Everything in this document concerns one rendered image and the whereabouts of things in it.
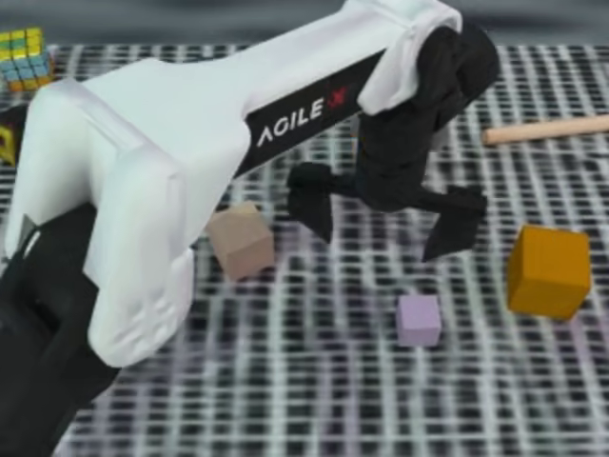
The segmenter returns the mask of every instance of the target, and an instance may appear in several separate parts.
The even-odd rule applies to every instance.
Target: wooden dowel
[[[482,134],[482,143],[493,146],[604,131],[609,131],[609,114],[488,129]]]

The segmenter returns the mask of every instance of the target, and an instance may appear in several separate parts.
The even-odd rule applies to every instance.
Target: grid pattern cloth
[[[60,76],[82,79],[150,55],[196,61],[237,48],[76,46],[54,55]],[[451,125],[451,145],[428,172],[436,189],[483,185],[489,213],[474,252],[424,265],[432,215],[376,214],[340,198],[329,247],[290,222],[292,166],[351,169],[349,125],[339,125],[226,194],[225,205],[260,206],[276,235],[277,267],[230,284],[202,240],[184,327],[78,415],[58,455],[609,455],[607,137],[480,143],[489,126],[605,112],[609,48],[500,52],[502,79]],[[2,92],[2,108],[25,96]],[[0,171],[4,211],[14,170]],[[590,236],[595,285],[571,322],[506,308],[505,262],[525,223]],[[438,347],[397,346],[401,294],[440,296]]]

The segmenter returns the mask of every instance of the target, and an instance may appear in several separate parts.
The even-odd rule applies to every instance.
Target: pink cube
[[[436,295],[403,295],[397,310],[402,347],[430,347],[440,341],[442,319]]]

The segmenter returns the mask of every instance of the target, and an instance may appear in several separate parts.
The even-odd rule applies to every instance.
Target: checkered tablecloth
[[[55,50],[62,75],[88,78],[155,55],[220,57],[236,47]],[[82,411],[61,457],[405,457],[609,455],[609,143],[581,136],[486,149],[481,129],[605,113],[609,48],[501,48],[503,77],[451,127],[430,185],[484,186],[474,252],[419,259],[433,216],[369,212],[336,199],[326,247],[285,213],[285,178],[303,160],[352,167],[348,124],[235,182],[275,235],[277,267],[226,282],[199,243],[196,302],[156,356],[126,369]],[[19,97],[1,94],[2,105]],[[0,169],[0,204],[14,170]],[[594,289],[569,323],[505,305],[504,266],[522,224],[589,234]],[[437,348],[398,348],[400,294],[437,293]]]

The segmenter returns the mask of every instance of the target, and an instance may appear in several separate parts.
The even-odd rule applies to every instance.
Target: brown cube
[[[206,232],[216,258],[232,281],[275,265],[273,233],[251,202],[215,213]]]

